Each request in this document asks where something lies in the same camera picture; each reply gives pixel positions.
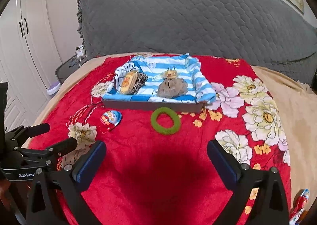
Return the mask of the red blue surprise egg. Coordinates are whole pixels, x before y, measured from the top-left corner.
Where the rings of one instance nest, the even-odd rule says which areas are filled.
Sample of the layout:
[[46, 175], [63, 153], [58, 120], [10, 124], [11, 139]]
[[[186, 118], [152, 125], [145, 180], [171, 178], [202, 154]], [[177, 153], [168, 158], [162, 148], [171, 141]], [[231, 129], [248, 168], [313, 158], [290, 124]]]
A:
[[102, 114], [100, 118], [100, 131], [102, 133], [113, 130], [122, 120], [121, 112], [117, 110], [109, 110]]

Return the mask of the orange rice cracker packet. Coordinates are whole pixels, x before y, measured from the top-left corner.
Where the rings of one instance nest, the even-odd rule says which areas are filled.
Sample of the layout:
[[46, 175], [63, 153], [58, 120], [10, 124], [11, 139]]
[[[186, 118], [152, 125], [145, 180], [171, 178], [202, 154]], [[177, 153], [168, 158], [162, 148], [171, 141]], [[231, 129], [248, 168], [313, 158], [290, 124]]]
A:
[[134, 72], [134, 71], [128, 72], [122, 81], [120, 93], [123, 95], [130, 94], [137, 81], [137, 77], [138, 77], [137, 72]]

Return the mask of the green fuzzy hair scrunchie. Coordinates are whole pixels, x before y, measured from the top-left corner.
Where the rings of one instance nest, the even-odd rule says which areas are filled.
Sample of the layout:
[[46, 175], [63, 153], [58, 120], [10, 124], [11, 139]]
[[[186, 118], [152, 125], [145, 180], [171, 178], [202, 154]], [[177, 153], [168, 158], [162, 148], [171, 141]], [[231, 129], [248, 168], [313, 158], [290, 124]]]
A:
[[[163, 127], [157, 122], [157, 118], [161, 114], [166, 114], [171, 118], [171, 120], [173, 121], [172, 127]], [[179, 131], [181, 126], [180, 117], [178, 116], [178, 114], [174, 110], [167, 107], [161, 107], [156, 109], [151, 115], [150, 123], [156, 132], [163, 135], [175, 134]]]

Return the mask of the yellow snack packet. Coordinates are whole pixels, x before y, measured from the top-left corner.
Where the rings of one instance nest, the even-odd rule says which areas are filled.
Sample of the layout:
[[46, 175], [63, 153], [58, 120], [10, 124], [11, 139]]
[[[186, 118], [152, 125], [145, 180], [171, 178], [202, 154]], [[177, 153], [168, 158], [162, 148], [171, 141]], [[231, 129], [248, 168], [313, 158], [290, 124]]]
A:
[[161, 73], [161, 77], [168, 80], [176, 79], [178, 78], [178, 72], [177, 70], [166, 70]]

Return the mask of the lilac white bin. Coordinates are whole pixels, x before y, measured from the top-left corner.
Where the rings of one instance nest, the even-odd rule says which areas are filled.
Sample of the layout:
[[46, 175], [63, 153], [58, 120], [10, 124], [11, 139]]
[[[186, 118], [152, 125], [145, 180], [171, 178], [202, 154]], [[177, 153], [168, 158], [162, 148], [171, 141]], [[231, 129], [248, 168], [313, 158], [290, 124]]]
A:
[[47, 89], [47, 94], [48, 96], [54, 96], [60, 89], [61, 84], [59, 81], [55, 82], [52, 84], [48, 89]]

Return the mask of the white wardrobe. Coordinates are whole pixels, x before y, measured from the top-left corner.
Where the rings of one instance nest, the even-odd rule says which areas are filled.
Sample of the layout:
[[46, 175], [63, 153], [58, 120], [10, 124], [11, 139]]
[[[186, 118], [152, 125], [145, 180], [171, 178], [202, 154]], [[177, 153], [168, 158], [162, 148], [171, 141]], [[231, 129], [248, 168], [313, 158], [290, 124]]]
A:
[[32, 125], [51, 97], [62, 64], [46, 0], [10, 0], [1, 14], [1, 81], [8, 82], [5, 127]]

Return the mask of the dark bedside table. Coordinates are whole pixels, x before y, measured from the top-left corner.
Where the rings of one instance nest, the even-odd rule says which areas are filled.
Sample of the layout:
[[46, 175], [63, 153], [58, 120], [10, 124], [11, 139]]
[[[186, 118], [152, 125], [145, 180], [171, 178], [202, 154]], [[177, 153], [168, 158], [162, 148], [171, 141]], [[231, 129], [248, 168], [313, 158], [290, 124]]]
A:
[[55, 75], [60, 84], [63, 84], [64, 81], [72, 75], [75, 71], [77, 71], [84, 63], [88, 61], [88, 57], [86, 55], [81, 55], [77, 57], [75, 54], [66, 62], [64, 62], [61, 66], [59, 66], [56, 71]]

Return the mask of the leopard print scrunchie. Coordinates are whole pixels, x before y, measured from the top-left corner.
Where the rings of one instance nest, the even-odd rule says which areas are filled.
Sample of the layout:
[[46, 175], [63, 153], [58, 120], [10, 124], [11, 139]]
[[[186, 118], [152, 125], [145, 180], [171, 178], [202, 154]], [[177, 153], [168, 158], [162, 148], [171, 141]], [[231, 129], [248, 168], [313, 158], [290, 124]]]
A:
[[135, 95], [140, 90], [141, 87], [145, 85], [145, 82], [147, 81], [148, 76], [144, 73], [138, 73], [137, 74], [137, 80], [131, 90], [131, 94]]

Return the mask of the grey brown mesh bag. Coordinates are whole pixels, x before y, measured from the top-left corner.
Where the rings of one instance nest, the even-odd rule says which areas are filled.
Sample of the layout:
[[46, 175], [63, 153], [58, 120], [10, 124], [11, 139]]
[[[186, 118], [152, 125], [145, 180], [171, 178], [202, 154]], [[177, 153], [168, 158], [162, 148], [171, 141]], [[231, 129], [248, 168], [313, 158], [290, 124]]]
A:
[[158, 87], [157, 95], [163, 98], [183, 96], [188, 91], [188, 84], [183, 79], [165, 79]]

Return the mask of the grey tray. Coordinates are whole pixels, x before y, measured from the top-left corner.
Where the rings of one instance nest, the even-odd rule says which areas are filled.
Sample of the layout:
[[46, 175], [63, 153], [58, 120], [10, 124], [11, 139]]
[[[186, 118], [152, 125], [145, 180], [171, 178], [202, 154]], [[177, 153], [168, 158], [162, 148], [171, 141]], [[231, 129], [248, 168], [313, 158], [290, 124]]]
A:
[[200, 113], [204, 103], [176, 103], [176, 102], [136, 102], [136, 101], [114, 101], [102, 100], [107, 108], [118, 110], [144, 110], [154, 111], [158, 108], [166, 107], [175, 112]]

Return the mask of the blue white striped cloth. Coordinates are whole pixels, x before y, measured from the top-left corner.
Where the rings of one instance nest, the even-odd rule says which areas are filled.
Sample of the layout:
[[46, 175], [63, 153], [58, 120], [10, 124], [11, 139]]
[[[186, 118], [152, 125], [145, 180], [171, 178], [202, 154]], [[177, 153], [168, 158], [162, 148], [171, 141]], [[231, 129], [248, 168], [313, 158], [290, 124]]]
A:
[[[120, 92], [124, 77], [129, 72], [147, 75], [147, 80], [137, 93], [124, 95]], [[159, 96], [159, 85], [166, 79], [166, 72], [175, 72], [178, 79], [187, 83], [187, 92], [171, 99]], [[201, 72], [201, 63], [189, 54], [179, 56], [135, 56], [119, 66], [110, 82], [103, 100], [137, 102], [208, 103], [216, 100], [211, 83]]]

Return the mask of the grey quilted headboard cover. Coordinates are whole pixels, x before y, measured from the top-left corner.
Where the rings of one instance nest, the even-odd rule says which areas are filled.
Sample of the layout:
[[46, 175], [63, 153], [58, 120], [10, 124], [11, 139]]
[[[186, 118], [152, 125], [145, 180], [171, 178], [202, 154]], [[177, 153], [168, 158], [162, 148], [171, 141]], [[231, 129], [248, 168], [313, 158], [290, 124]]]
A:
[[77, 0], [89, 58], [189, 53], [316, 79], [316, 28], [282, 0]]

